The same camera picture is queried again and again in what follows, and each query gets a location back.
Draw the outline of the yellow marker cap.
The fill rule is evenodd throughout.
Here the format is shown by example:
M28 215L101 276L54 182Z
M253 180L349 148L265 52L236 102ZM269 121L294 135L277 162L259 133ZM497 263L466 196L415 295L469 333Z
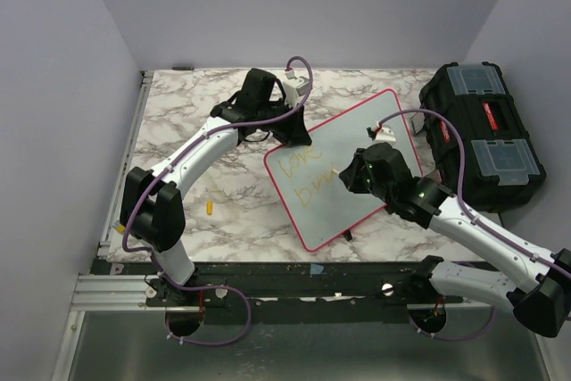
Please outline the yellow marker cap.
M213 201L209 200L206 204L206 213L211 216L213 214Z

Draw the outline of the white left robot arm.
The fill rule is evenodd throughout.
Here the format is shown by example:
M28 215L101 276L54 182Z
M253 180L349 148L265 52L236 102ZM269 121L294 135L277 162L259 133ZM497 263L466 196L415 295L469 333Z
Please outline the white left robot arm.
M181 241L186 193L214 162L257 131L288 147L311 145L303 105L312 87L311 75L298 76L291 67L283 77L251 69L241 88L216 104L177 151L148 170L134 167L126 176L120 207L123 237L141 241L139 251L149 253L158 264L175 303L187 305L198 292L192 278L195 265Z

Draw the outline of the pink framed whiteboard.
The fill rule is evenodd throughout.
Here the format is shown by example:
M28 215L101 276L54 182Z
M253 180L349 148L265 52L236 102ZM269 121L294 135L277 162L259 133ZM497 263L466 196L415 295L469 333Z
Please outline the pink framed whiteboard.
M311 145L280 145L264 155L266 171L306 251L317 251L384 209L375 196L347 191L331 168L347 168L358 148L372 144L367 128L400 109L396 92L387 88L311 128Z

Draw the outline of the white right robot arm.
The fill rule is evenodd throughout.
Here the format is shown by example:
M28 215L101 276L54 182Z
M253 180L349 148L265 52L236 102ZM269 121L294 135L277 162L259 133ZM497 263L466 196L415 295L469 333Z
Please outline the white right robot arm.
M357 149L339 178L349 192L375 196L388 212L449 237L492 265L476 269L433 258L410 281L417 300L468 298L512 313L538 335L559 334L570 314L568 249L555 253L481 216L446 186L413 176L401 152L387 143Z

